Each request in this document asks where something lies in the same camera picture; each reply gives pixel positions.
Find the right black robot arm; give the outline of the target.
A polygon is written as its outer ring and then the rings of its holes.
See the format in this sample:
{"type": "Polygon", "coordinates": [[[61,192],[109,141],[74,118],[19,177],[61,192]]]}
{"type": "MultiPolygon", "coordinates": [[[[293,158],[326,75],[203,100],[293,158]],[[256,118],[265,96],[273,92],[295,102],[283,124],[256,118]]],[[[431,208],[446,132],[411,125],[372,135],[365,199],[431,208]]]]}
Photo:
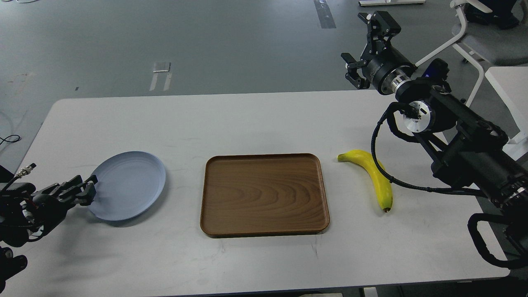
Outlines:
{"type": "Polygon", "coordinates": [[[374,86],[381,95],[395,96],[378,120],[371,137],[371,152],[340,154],[340,162],[363,167],[370,175],[379,200],[392,198],[391,184],[419,191],[469,195],[488,199],[501,212],[473,214],[468,231],[481,257],[496,267],[527,266],[527,171],[508,156],[503,147],[507,134],[483,119],[451,94],[448,64],[434,59],[422,76],[412,79],[417,66],[391,45],[400,25],[386,11],[358,13],[367,26],[367,42],[359,60],[342,53],[346,79],[357,89],[374,86]],[[432,159],[433,176],[446,188],[408,184],[389,175],[376,155],[376,142],[383,123],[396,137],[420,144],[432,159]],[[517,259],[503,261],[492,255],[478,231],[479,222],[506,226],[505,236],[517,249],[517,259]]]}

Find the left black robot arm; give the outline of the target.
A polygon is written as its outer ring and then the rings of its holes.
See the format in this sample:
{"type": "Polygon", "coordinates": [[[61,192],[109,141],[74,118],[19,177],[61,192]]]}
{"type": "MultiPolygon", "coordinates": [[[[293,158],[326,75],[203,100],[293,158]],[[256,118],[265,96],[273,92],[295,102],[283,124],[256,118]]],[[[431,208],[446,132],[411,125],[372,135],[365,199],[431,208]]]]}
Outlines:
{"type": "Polygon", "coordinates": [[[1,183],[1,290],[6,282],[26,269],[28,259],[24,255],[15,256],[12,248],[39,241],[63,222],[70,209],[76,205],[89,206],[97,193],[96,175],[86,180],[76,175],[62,184],[37,190],[34,184],[21,183],[36,167],[32,163],[12,174],[8,180],[2,177],[1,183]]]}

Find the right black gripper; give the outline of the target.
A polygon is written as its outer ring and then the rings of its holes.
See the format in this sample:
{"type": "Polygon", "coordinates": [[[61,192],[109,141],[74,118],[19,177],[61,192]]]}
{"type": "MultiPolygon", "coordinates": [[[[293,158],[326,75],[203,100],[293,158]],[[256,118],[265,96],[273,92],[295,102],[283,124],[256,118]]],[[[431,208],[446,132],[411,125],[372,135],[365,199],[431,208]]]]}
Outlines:
{"type": "Polygon", "coordinates": [[[396,87],[392,81],[399,75],[411,77],[416,71],[416,66],[391,44],[401,26],[387,11],[360,12],[358,18],[367,26],[367,43],[360,61],[350,53],[341,53],[347,70],[345,79],[357,90],[367,90],[372,84],[382,95],[393,94],[396,87]]]}

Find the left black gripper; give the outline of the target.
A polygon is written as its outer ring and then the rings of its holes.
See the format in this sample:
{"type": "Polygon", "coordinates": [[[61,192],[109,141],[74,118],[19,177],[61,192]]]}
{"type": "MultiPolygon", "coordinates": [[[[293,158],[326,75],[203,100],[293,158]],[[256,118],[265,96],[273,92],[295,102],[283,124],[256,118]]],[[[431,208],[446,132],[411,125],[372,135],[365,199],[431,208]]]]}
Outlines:
{"type": "Polygon", "coordinates": [[[56,188],[48,188],[33,194],[25,201],[25,220],[29,231],[52,231],[64,221],[75,205],[91,205],[94,200],[96,175],[84,180],[80,175],[56,188]]]}

